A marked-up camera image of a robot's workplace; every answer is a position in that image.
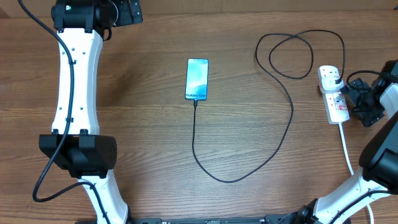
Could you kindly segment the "Samsung Galaxy smartphone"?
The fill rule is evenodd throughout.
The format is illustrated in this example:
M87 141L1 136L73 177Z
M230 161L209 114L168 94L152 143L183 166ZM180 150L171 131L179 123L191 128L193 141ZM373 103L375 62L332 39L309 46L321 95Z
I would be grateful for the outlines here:
M206 58L190 58L187 62L185 84L186 100L207 99L209 60Z

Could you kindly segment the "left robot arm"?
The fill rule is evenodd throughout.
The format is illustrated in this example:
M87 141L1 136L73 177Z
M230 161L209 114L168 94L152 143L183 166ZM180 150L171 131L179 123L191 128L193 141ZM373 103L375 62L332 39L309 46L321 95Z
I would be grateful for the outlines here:
M96 112L98 61L113 27L143 22L139 1L57 1L51 16L60 51L60 84L51 134L40 150L85 188L94 223L132 223L114 176L117 143L100 134Z

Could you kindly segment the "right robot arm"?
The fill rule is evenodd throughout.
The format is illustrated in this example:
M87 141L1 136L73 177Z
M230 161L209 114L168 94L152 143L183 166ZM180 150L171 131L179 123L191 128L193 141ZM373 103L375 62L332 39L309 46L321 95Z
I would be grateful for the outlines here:
M359 158L359 169L327 196L313 200L281 223L350 223L370 203L397 194L397 61L387 61L371 85L361 79L334 83L335 67L318 69L328 121L341 126L349 113L365 127L388 116Z

